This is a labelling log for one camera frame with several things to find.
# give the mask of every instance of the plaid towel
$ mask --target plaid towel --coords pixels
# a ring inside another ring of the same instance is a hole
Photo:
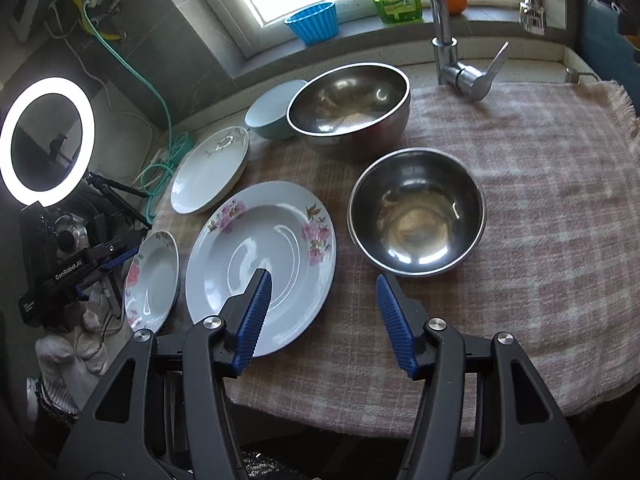
[[[461,333],[513,333],[567,415],[640,381],[638,120],[620,86],[496,84],[481,103],[449,87],[412,92],[399,147],[460,158],[486,193],[488,220],[471,256],[434,278],[404,279],[411,298]],[[233,402],[328,430],[410,434],[422,384],[398,369],[374,298],[378,272],[350,240],[347,200],[365,165],[324,160],[298,140],[252,136],[234,191],[266,180],[305,186],[326,205],[338,253],[316,320],[296,341],[229,381]],[[207,214],[162,198],[154,228],[178,243],[182,282]],[[191,325],[181,291],[168,330]],[[468,381],[462,431],[473,427]]]

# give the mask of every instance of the white cable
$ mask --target white cable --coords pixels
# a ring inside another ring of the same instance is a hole
[[[118,325],[112,328],[107,328],[109,323],[111,322],[111,319],[115,317],[113,315],[113,307],[110,301],[110,298],[113,298],[113,294],[109,291],[109,288],[107,287],[107,284],[103,279],[100,279],[100,284],[102,285],[102,290],[100,292],[100,307],[102,306],[102,298],[104,298],[105,300],[107,300],[107,308],[109,309],[108,312],[111,313],[111,317],[109,318],[109,320],[105,321],[106,325],[101,326],[100,328],[105,334],[113,334],[113,333],[119,332],[122,329],[122,326],[124,325],[124,319],[126,317],[124,312],[124,301],[122,302],[122,304],[119,305],[120,318],[118,319],[119,321]]]
[[[138,181],[138,179],[142,176],[142,174],[143,174],[144,172],[145,172],[144,170],[140,171],[140,173],[138,174],[138,176],[133,180],[133,183],[131,184],[132,186],[133,186],[133,185]],[[145,186],[151,186],[151,184],[156,183],[156,182],[157,182],[158,180],[160,180],[161,178],[162,178],[162,173],[160,173],[158,176],[156,176],[153,180],[151,180],[151,181],[147,182],[147,183],[145,184]]]
[[[58,22],[58,27],[60,28],[60,32],[63,32],[62,21],[60,20],[60,15],[58,14],[58,6],[56,5],[55,0],[51,3],[51,5],[49,7],[51,9],[53,9],[53,12],[56,15],[56,21]],[[62,34],[60,36],[57,36],[57,35],[53,34],[53,32],[50,29],[49,24],[47,22],[45,22],[45,28],[47,29],[48,33],[51,35],[52,38],[55,38],[56,40],[64,40],[66,46],[69,48],[69,50],[73,53],[73,55],[78,60],[78,63],[80,64],[80,67],[82,68],[82,71],[86,74],[86,76],[91,78],[91,79],[93,79],[94,81],[100,83],[100,85],[102,85],[102,88],[104,88],[104,92],[107,95],[107,104],[109,106],[109,110],[111,110],[114,114],[120,114],[120,115],[134,117],[137,120],[142,121],[143,123],[145,123],[146,127],[149,128],[149,142],[148,142],[148,145],[146,147],[145,156],[142,158],[142,164],[140,165],[140,169],[142,169],[142,167],[145,165],[146,158],[147,158],[147,156],[149,154],[149,150],[151,150],[151,144],[153,143],[153,139],[154,139],[154,131],[153,131],[153,128],[151,127],[151,124],[149,124],[149,122],[145,118],[143,118],[143,117],[141,117],[138,114],[135,114],[133,112],[124,112],[124,111],[120,111],[120,110],[114,110],[113,105],[111,104],[111,95],[109,94],[109,89],[107,88],[107,85],[104,83],[104,81],[102,81],[102,79],[100,79],[99,77],[96,77],[95,75],[91,74],[86,69],[86,67],[84,66],[84,62],[82,62],[81,57],[78,55],[78,53],[75,51],[75,49],[71,46],[71,43],[69,43],[68,39],[66,38],[68,36],[68,34],[71,32],[71,30],[67,34]],[[140,178],[140,176],[137,176],[133,180],[131,185],[135,184],[136,181],[139,178]]]

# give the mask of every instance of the kitchen sink faucet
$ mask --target kitchen sink faucet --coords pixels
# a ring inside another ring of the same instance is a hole
[[[431,0],[436,37],[431,43],[435,50],[438,84],[455,85],[472,101],[480,101],[489,93],[491,83],[507,59],[509,42],[505,41],[486,72],[458,59],[458,40],[451,36],[449,9],[445,0]],[[543,36],[546,30],[545,9],[540,0],[524,0],[520,4],[520,24],[527,32]]]

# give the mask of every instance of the light blue bowl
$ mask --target light blue bowl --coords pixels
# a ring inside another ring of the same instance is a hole
[[[305,7],[284,22],[308,45],[328,40],[338,34],[338,15],[333,2]]]

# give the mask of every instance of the pink flower pattern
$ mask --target pink flower pattern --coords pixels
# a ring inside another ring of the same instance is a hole
[[[322,263],[324,255],[331,248],[331,230],[326,226],[326,217],[320,216],[320,208],[316,204],[306,208],[306,218],[302,237],[309,244],[309,265],[313,267]]]
[[[138,326],[140,322],[142,322],[142,318],[135,308],[130,308],[129,310],[127,310],[127,321],[129,322],[129,326],[132,330],[142,328]]]
[[[138,284],[138,279],[140,278],[140,258],[142,258],[140,254],[133,258],[133,263],[131,264],[129,273],[127,274],[127,280],[125,283],[126,288],[136,286]]]
[[[222,206],[220,210],[209,222],[209,232],[212,233],[216,229],[220,229],[221,232],[228,234],[233,231],[232,220],[239,218],[242,213],[246,211],[246,206],[239,200],[232,200]]]

